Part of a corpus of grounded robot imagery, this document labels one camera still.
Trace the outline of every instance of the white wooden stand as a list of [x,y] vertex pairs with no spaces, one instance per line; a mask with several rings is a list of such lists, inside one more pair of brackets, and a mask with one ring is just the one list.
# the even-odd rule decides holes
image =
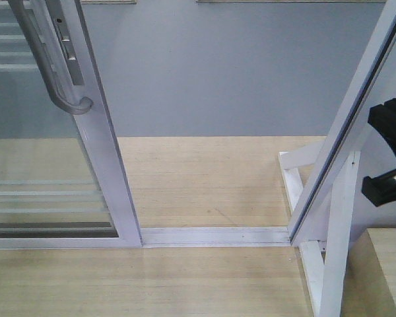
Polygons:
[[[322,143],[314,143],[292,152],[279,153],[291,212],[303,190],[298,167],[314,163],[321,146]],[[360,152],[350,152],[333,183],[325,261],[318,241],[309,240],[299,245],[315,317],[339,317],[341,313],[359,159]]]

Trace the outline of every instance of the metal door handle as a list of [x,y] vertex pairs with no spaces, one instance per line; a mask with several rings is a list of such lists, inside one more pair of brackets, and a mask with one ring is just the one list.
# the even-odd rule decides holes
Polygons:
[[70,114],[84,114],[91,109],[93,104],[92,100],[88,97],[82,97],[78,104],[73,104],[67,101],[59,92],[51,63],[44,50],[43,43],[32,24],[28,13],[23,4],[23,0],[7,0],[16,16],[20,28],[22,29],[26,41],[34,54],[34,58],[40,69],[41,76],[46,84],[48,94],[51,101],[62,110]]

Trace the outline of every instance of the light wood floor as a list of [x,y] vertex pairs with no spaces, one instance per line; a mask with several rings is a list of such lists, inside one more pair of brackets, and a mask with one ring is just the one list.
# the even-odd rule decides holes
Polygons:
[[[287,225],[277,152],[320,138],[119,141],[143,227],[258,227]],[[0,250],[0,317],[311,315],[293,248]]]
[[349,258],[369,315],[395,317],[396,229],[367,229],[353,246]]
[[309,317],[304,285],[293,248],[0,250],[0,317]]
[[142,227],[271,227],[288,224],[278,153],[323,138],[122,137],[119,144]]

